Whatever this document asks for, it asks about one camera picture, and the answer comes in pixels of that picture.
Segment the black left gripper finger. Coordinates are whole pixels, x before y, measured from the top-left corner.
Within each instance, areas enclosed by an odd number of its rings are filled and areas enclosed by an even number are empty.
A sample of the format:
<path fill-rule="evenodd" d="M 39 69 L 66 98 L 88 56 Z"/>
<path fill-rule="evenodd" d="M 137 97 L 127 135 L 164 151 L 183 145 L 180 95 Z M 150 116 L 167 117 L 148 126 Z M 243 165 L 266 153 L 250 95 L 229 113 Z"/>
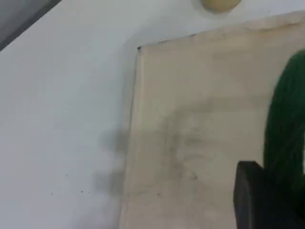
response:
<path fill-rule="evenodd" d="M 300 217 L 288 198 L 255 161 L 237 163 L 233 193 L 238 229 L 303 229 Z"/>

